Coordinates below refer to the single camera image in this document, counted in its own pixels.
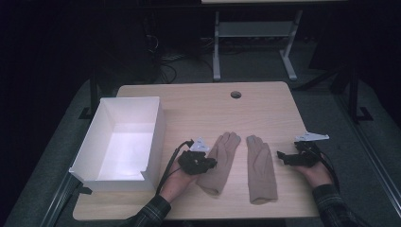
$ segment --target dark background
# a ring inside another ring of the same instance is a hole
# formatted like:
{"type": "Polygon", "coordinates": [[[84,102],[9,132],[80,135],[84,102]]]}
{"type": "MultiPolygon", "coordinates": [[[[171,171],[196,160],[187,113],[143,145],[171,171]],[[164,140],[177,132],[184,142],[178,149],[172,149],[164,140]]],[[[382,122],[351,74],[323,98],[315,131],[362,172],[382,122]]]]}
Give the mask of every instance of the dark background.
{"type": "MultiPolygon", "coordinates": [[[[297,36],[321,41],[311,67],[355,66],[401,126],[399,4],[355,0],[324,22],[308,17],[321,10],[305,12],[297,36]]],[[[152,83],[159,73],[145,31],[169,45],[213,34],[205,24],[214,20],[211,11],[162,11],[145,23],[143,16],[99,1],[0,2],[1,223],[84,81],[95,74],[105,95],[124,83],[152,83]]]]}

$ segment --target hand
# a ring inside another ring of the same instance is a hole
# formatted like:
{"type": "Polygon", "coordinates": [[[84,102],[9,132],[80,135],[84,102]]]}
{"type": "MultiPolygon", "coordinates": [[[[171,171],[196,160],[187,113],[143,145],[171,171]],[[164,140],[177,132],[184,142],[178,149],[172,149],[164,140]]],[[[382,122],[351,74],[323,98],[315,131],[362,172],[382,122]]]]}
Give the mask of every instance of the hand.
{"type": "Polygon", "coordinates": [[[160,196],[165,198],[169,203],[172,203],[177,197],[179,197],[189,184],[199,177],[199,175],[188,175],[183,172],[183,170],[180,169],[177,160],[175,160],[171,166],[169,174],[171,175],[169,175],[160,191],[160,196]]]}
{"type": "Polygon", "coordinates": [[[312,188],[323,184],[333,184],[330,173],[321,162],[312,167],[294,166],[293,168],[304,174],[312,188]]]}

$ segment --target glove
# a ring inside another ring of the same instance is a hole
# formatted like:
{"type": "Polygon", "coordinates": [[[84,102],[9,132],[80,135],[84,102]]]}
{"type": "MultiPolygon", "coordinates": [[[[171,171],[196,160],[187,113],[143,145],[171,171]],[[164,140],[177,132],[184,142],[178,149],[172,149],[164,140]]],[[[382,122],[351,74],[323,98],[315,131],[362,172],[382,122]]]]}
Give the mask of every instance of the glove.
{"type": "Polygon", "coordinates": [[[215,168],[209,169],[206,173],[198,177],[197,185],[203,191],[212,195],[218,195],[227,183],[231,166],[235,156],[235,150],[241,142],[241,138],[235,132],[225,132],[218,137],[209,152],[208,158],[214,158],[218,161],[215,168]]]}
{"type": "Polygon", "coordinates": [[[254,135],[247,137],[247,145],[250,202],[263,204],[277,200],[277,184],[269,145],[254,135]]]}

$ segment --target wooden table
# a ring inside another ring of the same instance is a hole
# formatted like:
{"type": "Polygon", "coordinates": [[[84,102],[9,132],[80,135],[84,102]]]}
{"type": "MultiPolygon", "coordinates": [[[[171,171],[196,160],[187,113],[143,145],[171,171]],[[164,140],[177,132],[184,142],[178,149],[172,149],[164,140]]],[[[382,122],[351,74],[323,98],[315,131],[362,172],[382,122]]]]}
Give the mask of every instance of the wooden table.
{"type": "MultiPolygon", "coordinates": [[[[161,175],[174,149],[183,141],[202,137],[212,147],[218,136],[234,131],[241,137],[233,166],[221,195],[210,196],[192,183],[172,203],[167,219],[300,218],[318,216],[311,189],[298,172],[284,166],[276,151],[296,153],[294,137],[305,132],[288,86],[284,82],[132,85],[119,97],[159,96],[166,117],[161,175]],[[238,91],[241,98],[231,97],[238,91]],[[278,201],[249,202],[246,137],[255,134],[269,143],[277,181],[278,201]]],[[[123,219],[135,215],[152,192],[94,192],[79,195],[74,218],[123,219]]]]}

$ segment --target gray carpet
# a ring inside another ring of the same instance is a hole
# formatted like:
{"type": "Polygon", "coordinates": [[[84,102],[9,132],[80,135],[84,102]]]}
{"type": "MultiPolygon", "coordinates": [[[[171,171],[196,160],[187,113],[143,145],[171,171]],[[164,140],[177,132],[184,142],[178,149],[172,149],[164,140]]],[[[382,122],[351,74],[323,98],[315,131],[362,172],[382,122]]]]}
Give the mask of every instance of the gray carpet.
{"type": "MultiPolygon", "coordinates": [[[[278,54],[278,49],[282,46],[283,43],[280,42],[268,43],[264,46],[247,47],[239,54],[221,55],[221,82],[281,80],[289,87],[296,87],[321,73],[307,68],[314,43],[297,43],[290,57],[299,79],[290,81],[278,54]]],[[[211,59],[211,54],[205,54],[198,58],[172,62],[170,66],[177,71],[174,83],[212,82],[211,59]]],[[[170,68],[163,69],[168,77],[173,77],[174,72],[170,68]]],[[[356,136],[355,125],[350,123],[348,115],[339,104],[339,99],[347,97],[347,94],[330,94],[328,86],[331,81],[332,79],[328,79],[306,92],[293,92],[305,126],[312,132],[329,134],[330,140],[321,141],[318,146],[333,162],[340,179],[341,194],[351,209],[372,226],[401,226],[401,218],[393,208],[366,150],[356,136]]],[[[361,122],[357,127],[366,134],[396,185],[401,185],[401,169],[398,167],[401,160],[401,130],[380,106],[372,89],[362,82],[359,104],[368,109],[374,121],[361,122]]],[[[48,217],[48,208],[52,205],[55,195],[57,196],[61,180],[74,160],[89,126],[89,120],[78,119],[83,108],[89,106],[89,82],[86,82],[72,100],[41,161],[15,204],[6,226],[41,226],[44,217],[48,217]]],[[[54,226],[113,226],[119,223],[74,220],[72,211],[77,198],[77,191],[67,198],[65,207],[60,213],[54,214],[55,217],[59,217],[54,226]]],[[[46,223],[53,225],[52,222],[45,221],[44,226],[46,223]]],[[[318,218],[287,219],[286,225],[323,226],[318,218]]]]}

